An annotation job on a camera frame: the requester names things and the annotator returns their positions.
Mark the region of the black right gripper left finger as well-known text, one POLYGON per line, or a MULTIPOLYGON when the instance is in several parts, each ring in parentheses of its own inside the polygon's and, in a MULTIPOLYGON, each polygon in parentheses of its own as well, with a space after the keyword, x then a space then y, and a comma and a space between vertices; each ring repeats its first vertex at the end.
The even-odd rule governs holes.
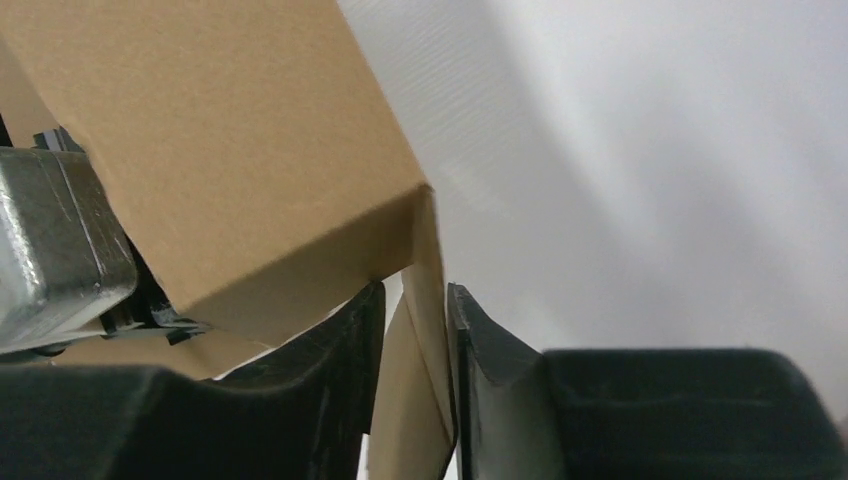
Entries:
POLYGON ((154 366, 5 367, 5 479, 353 479, 369 431, 385 289, 225 378, 154 366))

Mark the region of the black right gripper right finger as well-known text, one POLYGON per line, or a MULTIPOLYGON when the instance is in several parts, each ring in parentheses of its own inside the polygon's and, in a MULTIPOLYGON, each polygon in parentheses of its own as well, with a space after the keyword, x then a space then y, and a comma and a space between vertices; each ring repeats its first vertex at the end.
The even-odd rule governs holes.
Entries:
POLYGON ((843 479, 801 370, 750 348, 537 351, 447 289, 462 479, 843 479))

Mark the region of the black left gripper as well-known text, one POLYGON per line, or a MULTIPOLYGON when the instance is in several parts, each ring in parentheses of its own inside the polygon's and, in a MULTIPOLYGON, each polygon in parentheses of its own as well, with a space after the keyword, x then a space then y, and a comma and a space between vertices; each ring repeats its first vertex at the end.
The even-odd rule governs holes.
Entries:
POLYGON ((41 361, 89 338, 206 332, 179 314, 64 128, 13 145, 1 131, 1 358, 41 361))

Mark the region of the brown cardboard box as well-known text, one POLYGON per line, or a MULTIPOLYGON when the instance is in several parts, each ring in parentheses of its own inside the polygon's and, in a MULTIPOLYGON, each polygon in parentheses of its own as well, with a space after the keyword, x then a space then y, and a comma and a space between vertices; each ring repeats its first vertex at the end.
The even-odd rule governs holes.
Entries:
POLYGON ((367 467, 440 479, 455 445, 433 192, 334 1, 5 1, 1 39, 86 151, 178 312, 71 364, 218 376, 400 274, 367 467))

